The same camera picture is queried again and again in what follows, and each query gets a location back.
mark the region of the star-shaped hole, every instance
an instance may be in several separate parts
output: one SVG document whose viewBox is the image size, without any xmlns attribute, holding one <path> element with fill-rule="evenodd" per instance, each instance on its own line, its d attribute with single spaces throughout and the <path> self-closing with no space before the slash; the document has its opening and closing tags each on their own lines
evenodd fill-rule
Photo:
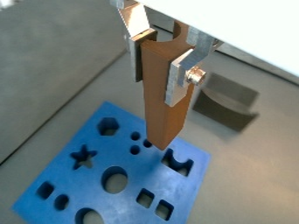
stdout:
<svg viewBox="0 0 299 224">
<path fill-rule="evenodd" d="M 91 159 L 98 155 L 98 152 L 95 150 L 89 150 L 86 144 L 82 145 L 79 152 L 73 152 L 70 155 L 77 160 L 73 167 L 74 170 L 78 170 L 83 165 L 93 168 Z"/>
</svg>

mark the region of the circular hole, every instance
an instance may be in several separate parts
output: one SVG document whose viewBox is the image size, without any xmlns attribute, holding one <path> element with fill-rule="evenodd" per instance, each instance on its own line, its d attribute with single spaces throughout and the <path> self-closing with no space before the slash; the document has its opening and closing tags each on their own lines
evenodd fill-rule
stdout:
<svg viewBox="0 0 299 224">
<path fill-rule="evenodd" d="M 135 131 L 131 135 L 131 139 L 137 141 L 139 138 L 141 138 L 141 134 L 139 132 Z"/>
<path fill-rule="evenodd" d="M 153 147 L 153 144 L 147 141 L 147 139 L 145 140 L 145 147 L 146 147 L 146 148 Z"/>
<path fill-rule="evenodd" d="M 102 185 L 109 193 L 121 193 L 127 187 L 127 172 L 119 166 L 107 168 L 102 177 Z"/>
<path fill-rule="evenodd" d="M 75 216 L 77 224 L 105 224 L 101 214 L 90 208 L 82 208 Z"/>
<path fill-rule="evenodd" d="M 70 197 L 66 194 L 62 194 L 54 201 L 54 206 L 58 210 L 65 210 L 70 204 Z"/>
<path fill-rule="evenodd" d="M 134 155 L 137 155 L 139 152 L 141 152 L 141 148 L 139 148 L 139 146 L 138 146 L 138 145 L 134 145 L 134 146 L 131 147 L 131 153 L 133 153 Z"/>
</svg>

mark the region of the metal bolt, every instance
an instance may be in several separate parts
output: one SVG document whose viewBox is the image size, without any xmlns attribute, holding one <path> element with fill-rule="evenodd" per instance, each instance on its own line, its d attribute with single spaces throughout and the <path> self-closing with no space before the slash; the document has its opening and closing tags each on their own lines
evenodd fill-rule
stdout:
<svg viewBox="0 0 299 224">
<path fill-rule="evenodd" d="M 206 72 L 201 70 L 198 66 L 195 66 L 187 73 L 186 73 L 186 80 L 187 82 L 193 83 L 195 86 L 202 85 L 206 79 Z"/>
<path fill-rule="evenodd" d="M 217 46 L 221 41 L 215 38 L 213 41 L 213 46 Z"/>
</svg>

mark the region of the hexagonal hole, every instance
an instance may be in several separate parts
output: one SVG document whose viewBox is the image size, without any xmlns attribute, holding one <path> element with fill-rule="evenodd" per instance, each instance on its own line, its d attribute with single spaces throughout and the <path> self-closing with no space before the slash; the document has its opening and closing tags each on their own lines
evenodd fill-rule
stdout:
<svg viewBox="0 0 299 224">
<path fill-rule="evenodd" d="M 114 117 L 106 117 L 102 119 L 98 125 L 98 132 L 102 136 L 111 137 L 117 134 L 119 129 L 118 120 Z"/>
</svg>

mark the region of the square hole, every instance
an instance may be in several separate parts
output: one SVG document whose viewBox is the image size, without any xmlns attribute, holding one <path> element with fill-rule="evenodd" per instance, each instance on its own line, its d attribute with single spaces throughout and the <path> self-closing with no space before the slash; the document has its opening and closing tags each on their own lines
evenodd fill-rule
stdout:
<svg viewBox="0 0 299 224">
<path fill-rule="evenodd" d="M 166 221 L 169 221 L 171 219 L 173 216 L 173 212 L 174 212 L 174 206 L 165 201 L 163 199 L 159 202 L 159 205 L 155 209 L 155 214 Z"/>
<path fill-rule="evenodd" d="M 50 183 L 50 182 L 45 182 L 38 191 L 37 191 L 37 194 L 45 199 L 47 200 L 51 195 L 53 195 L 53 192 L 54 192 L 54 185 Z"/>
<path fill-rule="evenodd" d="M 137 197 L 137 202 L 146 208 L 149 208 L 153 205 L 155 199 L 155 195 L 147 191 L 145 188 L 142 190 L 142 192 L 139 193 L 138 197 Z"/>
</svg>

